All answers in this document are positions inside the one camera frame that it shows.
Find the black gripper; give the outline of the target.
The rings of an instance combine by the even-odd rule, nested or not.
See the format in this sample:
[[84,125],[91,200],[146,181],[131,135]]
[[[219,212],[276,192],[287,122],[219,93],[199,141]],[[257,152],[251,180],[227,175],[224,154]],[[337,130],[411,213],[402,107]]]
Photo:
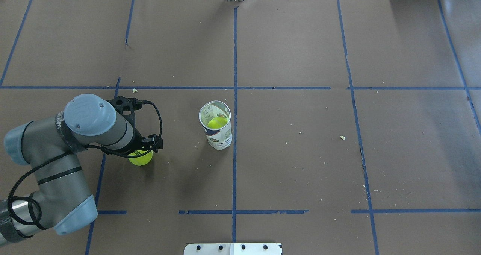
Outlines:
[[150,137],[143,137],[140,133],[135,133],[132,144],[131,150],[142,150],[148,151],[151,149],[151,138]]

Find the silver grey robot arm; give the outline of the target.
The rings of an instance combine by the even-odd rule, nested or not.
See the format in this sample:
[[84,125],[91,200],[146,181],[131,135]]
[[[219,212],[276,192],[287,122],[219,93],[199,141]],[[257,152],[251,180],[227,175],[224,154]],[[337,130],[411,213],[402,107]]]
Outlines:
[[144,137],[135,127],[135,111],[144,105],[153,102],[80,94],[55,116],[7,132],[5,151],[30,170],[1,201],[1,246],[48,229],[67,235],[92,223],[97,204],[77,155],[88,149],[122,158],[136,150],[157,152],[162,135]]

